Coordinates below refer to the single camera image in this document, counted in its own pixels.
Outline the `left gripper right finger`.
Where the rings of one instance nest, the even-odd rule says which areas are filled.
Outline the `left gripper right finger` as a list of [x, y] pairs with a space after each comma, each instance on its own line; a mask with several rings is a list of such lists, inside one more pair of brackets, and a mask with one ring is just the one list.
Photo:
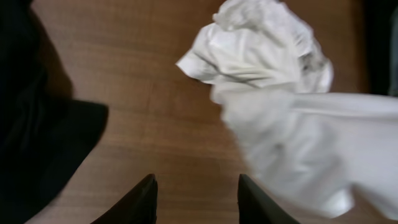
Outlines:
[[299, 224], [246, 174], [239, 175], [238, 208], [240, 224]]

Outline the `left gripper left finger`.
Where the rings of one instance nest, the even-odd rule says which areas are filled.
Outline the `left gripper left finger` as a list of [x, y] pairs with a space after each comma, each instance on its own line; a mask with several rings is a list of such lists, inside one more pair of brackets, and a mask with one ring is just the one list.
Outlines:
[[149, 174], [91, 224], [156, 224], [157, 194], [155, 175]]

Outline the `white t-shirt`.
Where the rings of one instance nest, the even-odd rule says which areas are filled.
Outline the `white t-shirt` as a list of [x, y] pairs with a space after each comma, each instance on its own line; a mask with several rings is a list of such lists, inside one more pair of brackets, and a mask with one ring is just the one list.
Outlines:
[[275, 196], [335, 218], [356, 187], [397, 219], [397, 99], [332, 93], [331, 62], [284, 3], [225, 1], [177, 65], [211, 85], [252, 176]]

